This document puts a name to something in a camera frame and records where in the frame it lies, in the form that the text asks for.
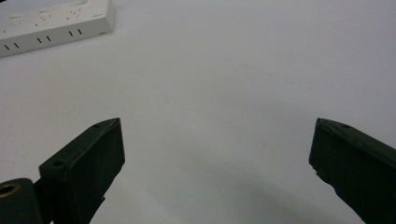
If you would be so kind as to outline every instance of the white power strip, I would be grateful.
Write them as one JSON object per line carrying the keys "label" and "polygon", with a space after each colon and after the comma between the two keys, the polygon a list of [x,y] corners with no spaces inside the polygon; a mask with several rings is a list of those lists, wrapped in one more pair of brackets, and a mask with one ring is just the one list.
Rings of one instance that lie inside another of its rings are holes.
{"label": "white power strip", "polygon": [[114,31],[110,0],[79,0],[0,17],[0,58]]}

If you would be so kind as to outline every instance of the white surface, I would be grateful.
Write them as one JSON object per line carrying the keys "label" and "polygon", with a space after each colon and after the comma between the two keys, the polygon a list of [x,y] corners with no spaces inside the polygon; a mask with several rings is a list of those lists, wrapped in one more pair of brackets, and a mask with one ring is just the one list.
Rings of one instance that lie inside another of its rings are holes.
{"label": "white surface", "polygon": [[120,117],[92,223],[362,223],[308,155],[318,117],[396,147],[395,1],[114,4],[111,35],[0,60],[0,182]]}
{"label": "white surface", "polygon": [[110,34],[116,11],[109,0],[78,0],[1,15],[0,58]]}

